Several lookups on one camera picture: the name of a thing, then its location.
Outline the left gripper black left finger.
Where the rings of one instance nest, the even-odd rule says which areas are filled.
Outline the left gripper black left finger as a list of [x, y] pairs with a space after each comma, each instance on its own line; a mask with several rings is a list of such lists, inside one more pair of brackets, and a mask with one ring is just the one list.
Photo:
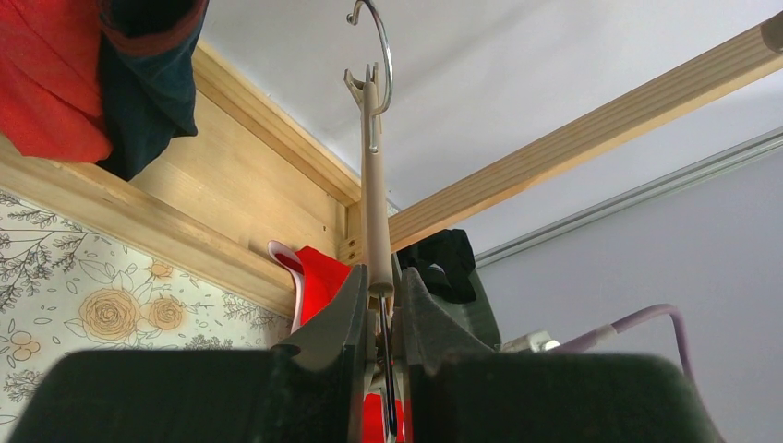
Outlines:
[[269, 350], [83, 351], [44, 377], [14, 442], [357, 442], [367, 269]]

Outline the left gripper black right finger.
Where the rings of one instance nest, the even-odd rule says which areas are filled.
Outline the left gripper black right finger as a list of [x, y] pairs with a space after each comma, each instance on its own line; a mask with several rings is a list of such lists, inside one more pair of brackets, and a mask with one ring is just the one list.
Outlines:
[[644, 354], [500, 353], [397, 277], [397, 365], [410, 442], [718, 442], [693, 383]]

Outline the red white-trimmed underwear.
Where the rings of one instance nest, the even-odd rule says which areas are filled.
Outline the red white-trimmed underwear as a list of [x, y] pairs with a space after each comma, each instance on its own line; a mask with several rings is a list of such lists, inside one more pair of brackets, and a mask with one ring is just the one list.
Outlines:
[[[297, 251], [271, 240], [267, 244], [270, 257], [286, 269], [295, 285], [295, 313], [291, 331], [295, 332], [325, 308], [337, 295], [351, 268], [328, 257], [311, 246]], [[363, 404], [364, 442], [386, 440], [384, 405], [378, 393], [369, 393]]]

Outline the beige clip hanger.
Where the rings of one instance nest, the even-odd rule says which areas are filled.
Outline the beige clip hanger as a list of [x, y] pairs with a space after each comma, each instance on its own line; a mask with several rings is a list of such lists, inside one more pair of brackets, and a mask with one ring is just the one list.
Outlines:
[[384, 23], [372, 1], [356, 1], [352, 11], [346, 16], [346, 21], [352, 26], [357, 25], [363, 9], [367, 10], [375, 23], [383, 67], [379, 67], [377, 63], [366, 65], [363, 79], [357, 79], [350, 70], [345, 70], [343, 81], [361, 113], [362, 251], [368, 271], [369, 296], [374, 298], [378, 305], [378, 331], [381, 339], [378, 351], [384, 377], [380, 395], [384, 405], [385, 441], [395, 442], [399, 435], [391, 348], [391, 311], [395, 289], [381, 141], [381, 116], [392, 101], [393, 63]]

